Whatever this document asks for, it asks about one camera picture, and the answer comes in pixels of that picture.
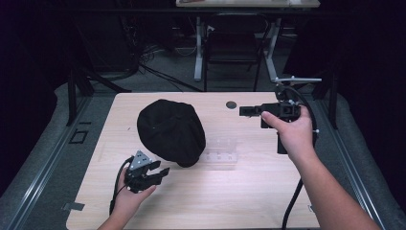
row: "transparent plastic box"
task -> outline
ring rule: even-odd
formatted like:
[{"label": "transparent plastic box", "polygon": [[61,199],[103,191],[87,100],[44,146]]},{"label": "transparent plastic box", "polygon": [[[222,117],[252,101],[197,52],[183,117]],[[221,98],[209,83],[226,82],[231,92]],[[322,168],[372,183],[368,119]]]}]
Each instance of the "transparent plastic box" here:
[{"label": "transparent plastic box", "polygon": [[206,148],[200,155],[200,163],[221,163],[236,164],[237,139],[233,138],[212,138],[206,139]]}]

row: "wire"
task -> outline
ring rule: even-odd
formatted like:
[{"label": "wire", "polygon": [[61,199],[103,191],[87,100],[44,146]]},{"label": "wire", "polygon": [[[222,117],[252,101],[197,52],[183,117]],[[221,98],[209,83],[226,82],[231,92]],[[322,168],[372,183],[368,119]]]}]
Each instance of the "wire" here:
[{"label": "wire", "polygon": [[120,180],[120,175],[122,174],[123,168],[127,163],[132,162],[132,160],[134,159],[134,156],[131,156],[130,158],[126,159],[124,161],[124,163],[120,166],[119,172],[117,173],[117,177],[116,177],[116,183],[114,184],[114,193],[113,193],[113,198],[110,201],[110,210],[109,210],[109,214],[111,215],[111,213],[113,212],[114,209],[114,205],[116,203],[116,197],[119,194],[119,192],[122,191],[123,188],[125,188],[126,185],[122,186],[122,188],[118,190],[119,187],[119,180]]},{"label": "wire", "polygon": [[[293,87],[285,86],[284,89],[289,90],[290,92],[294,93],[303,102],[304,106],[307,107],[307,110],[310,114],[312,127],[314,130],[316,130],[317,129],[316,117],[314,116],[313,110],[311,109],[310,104],[305,99],[305,97],[301,93],[299,93],[296,89],[294,89]],[[313,132],[313,147],[316,145],[316,140],[317,140],[317,133]],[[296,187],[295,193],[293,194],[292,199],[290,200],[290,203],[287,206],[286,211],[284,213],[283,221],[282,221],[282,230],[286,229],[287,220],[289,218],[290,212],[292,211],[293,205],[295,204],[296,199],[298,198],[303,185],[304,185],[304,183],[303,183],[302,179],[300,179],[299,183]]]},{"label": "wire", "polygon": [[188,87],[189,89],[192,89],[192,90],[197,91],[197,92],[203,92],[203,91],[202,91],[201,89],[199,89],[199,88],[196,88],[196,87],[194,87],[194,86],[192,86],[192,85],[190,85],[190,84],[184,83],[184,82],[180,81],[179,79],[177,79],[177,78],[175,78],[175,77],[172,77],[172,76],[170,76],[170,75],[161,73],[161,72],[159,72],[159,71],[157,71],[157,70],[154,70],[154,69],[151,69],[151,68],[147,67],[146,65],[144,65],[144,64],[142,64],[142,63],[140,63],[140,66],[143,67],[143,68],[144,68],[146,71],[148,71],[149,73],[155,75],[156,77],[168,81],[169,83],[171,83],[173,86],[175,86],[175,87],[176,87],[178,90],[180,90],[180,91],[182,91],[182,90],[181,90],[177,85],[175,85],[175,83],[180,84],[180,85],[183,85],[183,86],[185,86],[185,87]]},{"label": "wire", "polygon": [[[189,23],[191,24],[191,26],[192,26],[192,28],[193,28],[194,34],[196,35],[196,29],[195,29],[194,26],[193,26],[193,23],[192,23],[192,21],[191,21],[191,18],[188,17],[188,19],[189,19]],[[193,50],[190,51],[190,52],[187,53],[187,54],[182,54],[182,52],[179,51],[180,49],[187,49],[187,48],[175,48],[176,53],[178,53],[180,56],[184,56],[184,57],[185,57],[185,56],[192,55],[192,54],[196,51],[197,45],[195,45],[194,48],[193,48]]]}]

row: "black cable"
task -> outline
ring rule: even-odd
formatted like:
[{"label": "black cable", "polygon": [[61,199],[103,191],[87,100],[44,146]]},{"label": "black cable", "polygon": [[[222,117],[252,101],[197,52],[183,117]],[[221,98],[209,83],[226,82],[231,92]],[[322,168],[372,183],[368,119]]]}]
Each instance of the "black cable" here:
[{"label": "black cable", "polygon": [[126,160],[124,161],[124,163],[120,166],[119,172],[117,173],[116,183],[114,184],[113,198],[112,198],[111,201],[110,201],[109,215],[111,215],[111,213],[113,212],[114,205],[116,204],[116,197],[117,197],[117,195],[118,195],[119,192],[121,192],[122,189],[126,186],[126,185],[122,186],[122,188],[121,188],[119,191],[117,191],[117,190],[118,190],[118,187],[119,187],[120,175],[122,174],[122,171],[123,171],[124,166],[125,166],[127,163],[132,162],[133,159],[134,159],[134,156],[131,156],[130,158],[126,159]]},{"label": "black cable", "polygon": [[[317,122],[316,122],[316,117],[314,116],[313,110],[310,107],[310,104],[305,99],[305,97],[301,93],[299,93],[296,89],[294,89],[293,87],[285,86],[284,89],[289,90],[290,92],[294,93],[303,102],[304,106],[307,107],[307,110],[309,112],[310,119],[311,119],[312,128],[313,128],[313,147],[314,147],[316,145],[316,140],[317,140],[317,132],[315,132],[315,130],[317,130]],[[284,213],[283,221],[282,221],[282,230],[286,229],[287,220],[289,218],[290,212],[292,211],[293,205],[295,204],[296,199],[298,198],[303,185],[304,185],[304,183],[303,183],[302,179],[300,179],[299,183],[296,187],[295,193],[293,194],[292,199],[290,200],[290,203],[287,206],[286,211]]]},{"label": "black cable", "polygon": [[174,83],[183,85],[183,86],[188,87],[189,89],[192,89],[192,90],[197,91],[197,92],[203,92],[203,90],[201,90],[201,89],[199,89],[199,88],[196,88],[196,87],[194,87],[194,86],[192,86],[192,85],[189,85],[189,84],[187,84],[187,83],[184,83],[184,82],[180,81],[179,79],[177,79],[177,78],[175,78],[175,77],[172,77],[172,76],[170,76],[170,75],[161,73],[161,72],[159,72],[159,71],[157,71],[157,70],[154,70],[154,69],[151,69],[151,68],[147,67],[146,65],[144,65],[144,64],[142,64],[142,63],[140,63],[140,66],[143,67],[143,68],[144,68],[146,71],[148,71],[149,73],[151,73],[151,74],[157,76],[158,78],[167,80],[167,81],[169,81],[169,82],[174,82]]}]

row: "wrist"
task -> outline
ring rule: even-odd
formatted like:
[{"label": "wrist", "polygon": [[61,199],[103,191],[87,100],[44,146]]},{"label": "wrist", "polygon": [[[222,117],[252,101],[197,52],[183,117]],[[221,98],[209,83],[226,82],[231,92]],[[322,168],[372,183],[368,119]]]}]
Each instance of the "wrist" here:
[{"label": "wrist", "polygon": [[299,168],[301,165],[318,158],[316,150],[313,147],[303,148],[300,152],[289,154],[290,160]]},{"label": "wrist", "polygon": [[99,230],[121,230],[124,229],[129,219],[121,218],[118,215],[111,214],[110,217],[98,228]]},{"label": "wrist", "polygon": [[126,214],[126,213],[120,213],[118,211],[116,211],[116,212],[113,211],[113,213],[111,214],[109,219],[111,219],[112,222],[114,222],[114,225],[118,227],[117,229],[123,229],[129,222],[131,217],[129,217],[128,214]]}]

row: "human hand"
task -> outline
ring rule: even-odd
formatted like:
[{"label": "human hand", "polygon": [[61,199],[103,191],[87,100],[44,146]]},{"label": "human hand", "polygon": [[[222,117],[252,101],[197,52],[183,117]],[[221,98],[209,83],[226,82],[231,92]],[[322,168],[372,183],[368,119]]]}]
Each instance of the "human hand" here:
[{"label": "human hand", "polygon": [[124,168],[120,174],[119,185],[117,188],[121,190],[117,194],[113,212],[99,229],[123,229],[129,220],[135,215],[141,203],[156,189],[156,186],[153,185],[138,194],[132,193],[124,186],[126,170],[127,168]]},{"label": "human hand", "polygon": [[314,152],[312,124],[305,106],[301,105],[301,116],[292,123],[287,123],[267,111],[263,111],[261,117],[266,124],[278,131],[282,144],[293,162],[298,157]]}]

